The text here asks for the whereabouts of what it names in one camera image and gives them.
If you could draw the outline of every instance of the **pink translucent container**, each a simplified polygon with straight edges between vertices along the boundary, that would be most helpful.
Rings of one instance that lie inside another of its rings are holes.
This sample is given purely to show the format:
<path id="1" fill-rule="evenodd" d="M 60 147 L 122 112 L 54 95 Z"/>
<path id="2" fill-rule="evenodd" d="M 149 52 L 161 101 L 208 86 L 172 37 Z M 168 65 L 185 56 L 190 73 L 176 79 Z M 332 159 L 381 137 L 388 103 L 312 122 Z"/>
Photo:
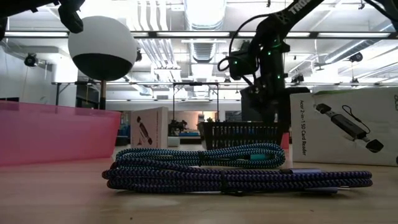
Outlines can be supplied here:
<path id="1" fill-rule="evenodd" d="M 109 158 L 115 111 L 0 101 L 0 166 Z"/>

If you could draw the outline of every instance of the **desk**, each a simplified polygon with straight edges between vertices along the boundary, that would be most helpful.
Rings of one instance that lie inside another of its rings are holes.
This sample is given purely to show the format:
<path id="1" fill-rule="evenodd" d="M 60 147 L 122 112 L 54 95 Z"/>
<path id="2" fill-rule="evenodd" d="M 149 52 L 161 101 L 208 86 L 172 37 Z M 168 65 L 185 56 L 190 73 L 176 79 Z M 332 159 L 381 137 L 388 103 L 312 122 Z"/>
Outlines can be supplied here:
<path id="1" fill-rule="evenodd" d="M 332 196 L 298 193 L 234 197 L 146 195 L 106 187 L 111 159 L 0 168 L 0 223 L 398 223 L 395 167 L 295 163 L 322 170 L 369 170 L 374 185 Z"/>

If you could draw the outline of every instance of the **cardboard box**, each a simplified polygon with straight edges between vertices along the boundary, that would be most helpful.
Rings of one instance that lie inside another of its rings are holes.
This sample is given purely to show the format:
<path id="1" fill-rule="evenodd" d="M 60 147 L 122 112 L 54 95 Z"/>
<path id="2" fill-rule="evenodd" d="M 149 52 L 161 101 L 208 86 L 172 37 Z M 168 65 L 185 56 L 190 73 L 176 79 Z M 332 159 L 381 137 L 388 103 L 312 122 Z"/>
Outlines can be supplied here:
<path id="1" fill-rule="evenodd" d="M 398 88 L 302 93 L 290 105 L 294 162 L 397 165 Z"/>
<path id="2" fill-rule="evenodd" d="M 131 112 L 131 147 L 167 149 L 166 107 Z"/>

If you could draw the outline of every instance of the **white sphere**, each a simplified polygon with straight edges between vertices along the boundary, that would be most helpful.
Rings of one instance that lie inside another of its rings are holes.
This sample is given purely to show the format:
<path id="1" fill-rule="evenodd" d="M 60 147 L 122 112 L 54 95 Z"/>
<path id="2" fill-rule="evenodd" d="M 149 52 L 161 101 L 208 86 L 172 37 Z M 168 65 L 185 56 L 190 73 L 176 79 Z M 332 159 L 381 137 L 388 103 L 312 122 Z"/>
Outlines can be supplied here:
<path id="1" fill-rule="evenodd" d="M 69 54 L 85 75 L 113 81 L 125 76 L 137 58 L 137 42 L 119 21 L 104 16 L 83 19 L 84 30 L 71 33 Z"/>

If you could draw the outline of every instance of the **basket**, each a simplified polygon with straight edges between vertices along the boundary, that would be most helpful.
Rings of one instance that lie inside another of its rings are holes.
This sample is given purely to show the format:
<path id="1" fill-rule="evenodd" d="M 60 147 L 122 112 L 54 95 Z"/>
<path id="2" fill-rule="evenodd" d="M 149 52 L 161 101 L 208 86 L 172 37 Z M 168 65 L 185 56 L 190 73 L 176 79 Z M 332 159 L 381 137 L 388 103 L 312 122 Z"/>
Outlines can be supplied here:
<path id="1" fill-rule="evenodd" d="M 281 144 L 283 129 L 278 123 L 202 122 L 198 124 L 206 150 L 255 143 Z"/>

